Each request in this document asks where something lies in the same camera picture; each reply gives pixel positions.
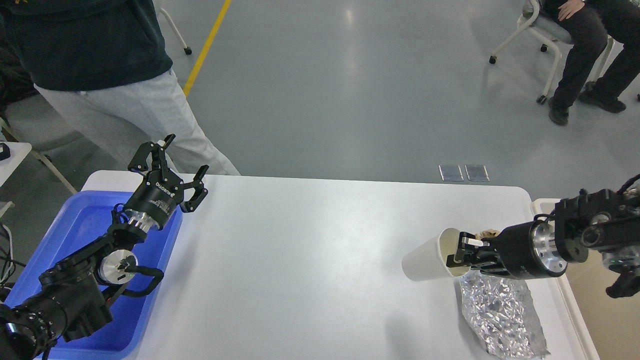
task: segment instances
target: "hand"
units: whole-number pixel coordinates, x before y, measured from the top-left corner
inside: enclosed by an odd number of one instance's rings
[[[565,19],[569,19],[573,16],[574,13],[577,13],[584,7],[584,3],[582,0],[567,0],[566,3],[562,4],[560,9],[560,14],[558,15],[558,20],[562,21]]]

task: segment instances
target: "black shoe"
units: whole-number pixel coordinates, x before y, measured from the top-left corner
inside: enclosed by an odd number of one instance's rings
[[[625,105],[624,102],[618,100],[617,97],[614,97],[613,99],[607,99],[607,100],[599,99],[596,96],[596,94],[594,94],[593,92],[594,84],[595,82],[593,81],[586,83],[585,84],[586,89],[585,91],[580,93],[580,95],[578,95],[578,100],[584,102],[585,104],[598,106],[604,111],[608,111],[610,113],[619,113],[627,108],[627,105]]]
[[[556,125],[565,126],[569,123],[569,108],[562,106],[556,106],[554,104],[554,98],[549,99],[549,118]]]

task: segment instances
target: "black robotic arm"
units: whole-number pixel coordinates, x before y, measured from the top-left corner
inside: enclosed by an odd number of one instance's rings
[[[558,277],[568,263],[587,260],[589,249],[602,254],[603,265],[620,274],[607,288],[612,298],[640,291],[640,187],[629,179],[620,190],[560,200],[551,214],[505,228],[494,238],[460,233],[458,250],[448,267],[470,266],[484,274],[514,279]]]
[[[143,243],[150,230],[161,230],[178,205],[183,212],[194,211],[207,195],[202,181],[207,165],[186,184],[167,166],[164,151],[174,138],[169,135],[163,142],[140,146],[129,170],[144,179],[126,204],[114,207],[104,235],[42,273],[40,293],[13,309],[0,305],[3,360],[31,360],[40,354],[46,360],[60,336],[76,340],[111,322],[109,308],[119,296],[144,297],[160,283],[164,273],[139,265],[133,247]],[[195,193],[184,201],[188,188]],[[152,278],[147,288],[127,289],[134,274]],[[99,285],[107,287],[101,291]]]

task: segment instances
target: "dark green hoodie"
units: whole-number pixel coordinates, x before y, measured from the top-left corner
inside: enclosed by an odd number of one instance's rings
[[[36,85],[100,90],[172,66],[152,0],[0,0],[7,40]]]

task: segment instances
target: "crumpled aluminum foil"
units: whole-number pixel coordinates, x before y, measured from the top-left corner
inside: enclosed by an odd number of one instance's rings
[[[486,351],[503,360],[549,355],[542,325],[524,280],[469,271],[460,277],[462,314]]]

